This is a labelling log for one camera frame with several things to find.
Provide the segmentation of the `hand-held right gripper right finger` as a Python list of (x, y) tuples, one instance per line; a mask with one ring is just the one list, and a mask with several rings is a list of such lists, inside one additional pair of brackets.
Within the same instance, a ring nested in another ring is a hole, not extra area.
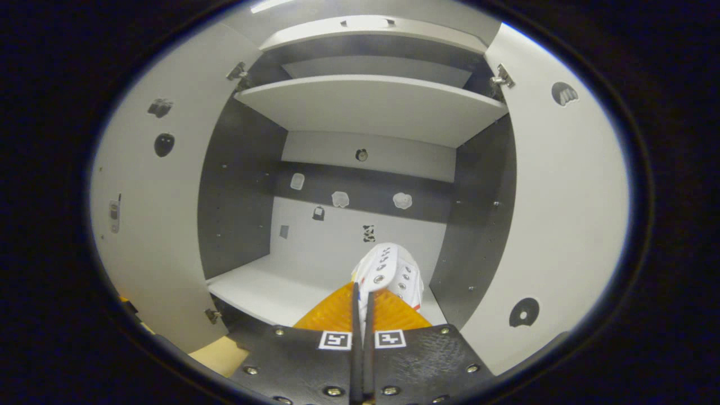
[(450, 323), (431, 325), (400, 297), (368, 295), (363, 395), (371, 405), (455, 405), (496, 379)]

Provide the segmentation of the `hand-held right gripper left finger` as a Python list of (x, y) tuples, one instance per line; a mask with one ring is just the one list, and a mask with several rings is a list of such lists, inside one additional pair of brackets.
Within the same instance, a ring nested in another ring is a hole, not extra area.
[(278, 405), (362, 405), (362, 334), (358, 286), (349, 283), (298, 325), (267, 327), (231, 380)]

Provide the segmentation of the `white canvas shoe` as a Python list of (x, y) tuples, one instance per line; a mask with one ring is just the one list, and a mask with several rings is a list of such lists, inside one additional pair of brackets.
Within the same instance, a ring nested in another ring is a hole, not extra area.
[(355, 265), (352, 283), (358, 286), (360, 328), (372, 313), (373, 331), (422, 329), (431, 326), (421, 314), (424, 283), (419, 265), (407, 249), (395, 243), (373, 247)]

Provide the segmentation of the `white shoe cabinet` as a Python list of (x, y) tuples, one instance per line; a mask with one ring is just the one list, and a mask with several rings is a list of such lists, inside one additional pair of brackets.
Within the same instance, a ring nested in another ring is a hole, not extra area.
[(236, 100), (283, 80), (377, 75), (429, 80), (501, 102), (475, 34), (426, 21), (353, 30), (348, 16), (272, 34), (221, 112), (206, 149), (197, 211), (207, 280), (270, 254), (406, 247), (425, 315), (466, 325), (501, 261), (515, 197), (507, 113), (458, 148), (356, 133), (296, 132)]

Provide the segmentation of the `white shoe cabinet door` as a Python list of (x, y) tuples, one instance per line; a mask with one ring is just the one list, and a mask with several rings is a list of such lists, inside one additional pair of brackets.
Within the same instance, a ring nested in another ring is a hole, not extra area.
[(502, 24), (486, 59), (504, 67), (515, 137), (515, 203), (506, 248), (461, 328), (494, 375), (576, 328), (622, 256), (632, 206), (615, 124), (573, 69)]
[(116, 292), (154, 333), (190, 353), (227, 333), (201, 269), (197, 210), (214, 126), (236, 86), (227, 74), (260, 50), (216, 22), (170, 49), (115, 105), (98, 144), (89, 211)]

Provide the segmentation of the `white cabinet shelf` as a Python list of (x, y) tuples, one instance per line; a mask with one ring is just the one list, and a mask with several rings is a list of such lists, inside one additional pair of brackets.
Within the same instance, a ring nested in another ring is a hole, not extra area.
[(209, 292), (270, 325), (295, 325), (352, 279), (368, 250), (309, 255), (270, 254), (209, 279)]
[(283, 80), (235, 98), (289, 131), (384, 136), (453, 149), (507, 114), (506, 105), (490, 97), (399, 76)]

